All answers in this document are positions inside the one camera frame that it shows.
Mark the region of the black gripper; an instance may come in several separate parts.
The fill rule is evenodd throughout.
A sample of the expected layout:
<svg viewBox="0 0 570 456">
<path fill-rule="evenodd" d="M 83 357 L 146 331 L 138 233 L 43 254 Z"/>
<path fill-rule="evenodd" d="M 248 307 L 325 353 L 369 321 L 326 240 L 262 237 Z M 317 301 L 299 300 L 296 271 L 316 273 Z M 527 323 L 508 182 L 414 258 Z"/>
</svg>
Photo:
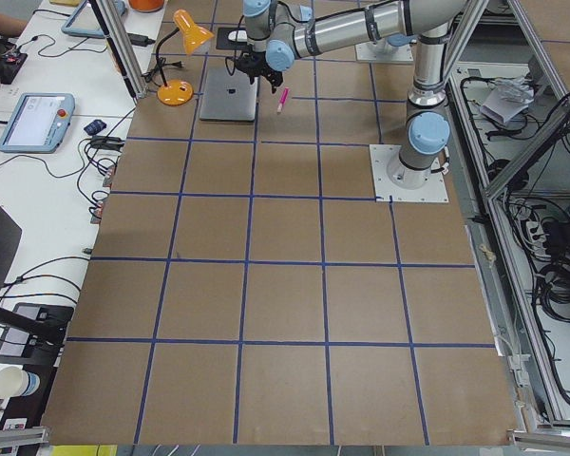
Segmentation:
<svg viewBox="0 0 570 456">
<path fill-rule="evenodd" d="M 235 69 L 244 73 L 250 80 L 250 84 L 257 81 L 266 67 L 265 53 L 249 49 L 242 50 L 234 57 Z M 283 84 L 283 75 L 280 71 L 268 68 L 264 72 L 264 78 L 270 84 L 271 92 L 276 93 Z"/>
</svg>

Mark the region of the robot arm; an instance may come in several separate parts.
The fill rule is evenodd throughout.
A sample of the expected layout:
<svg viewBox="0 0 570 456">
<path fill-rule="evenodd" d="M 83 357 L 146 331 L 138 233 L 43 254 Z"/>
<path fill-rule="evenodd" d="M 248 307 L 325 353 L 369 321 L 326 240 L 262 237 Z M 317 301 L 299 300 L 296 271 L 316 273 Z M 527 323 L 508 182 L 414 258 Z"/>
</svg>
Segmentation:
<svg viewBox="0 0 570 456">
<path fill-rule="evenodd" d="M 230 73 L 250 81 L 265 79 L 272 89 L 297 60 L 321 57 L 342 48 L 365 48 L 385 54 L 408 42 L 416 44 L 414 70 L 407 92 L 406 137 L 396 167 L 411 174 L 428 173 L 429 163 L 445 148 L 431 138 L 448 140 L 447 72 L 454 61 L 449 51 L 450 26 L 467 9 L 466 1 L 379 1 L 316 17 L 312 8 L 285 1 L 246 1 L 238 33 L 243 50 L 225 60 Z"/>
</svg>

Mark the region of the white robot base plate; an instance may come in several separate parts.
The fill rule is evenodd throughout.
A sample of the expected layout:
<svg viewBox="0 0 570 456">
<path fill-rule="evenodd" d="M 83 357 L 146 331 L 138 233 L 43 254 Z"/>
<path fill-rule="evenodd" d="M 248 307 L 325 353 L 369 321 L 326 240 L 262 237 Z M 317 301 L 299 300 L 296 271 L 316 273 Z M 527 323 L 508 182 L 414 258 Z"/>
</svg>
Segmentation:
<svg viewBox="0 0 570 456">
<path fill-rule="evenodd" d="M 371 144 L 370 164 L 375 199 L 384 202 L 448 203 L 447 187 L 442 172 L 428 172 L 425 183 L 418 189 L 400 187 L 389 177 L 388 165 L 398 158 L 397 144 Z"/>
</svg>

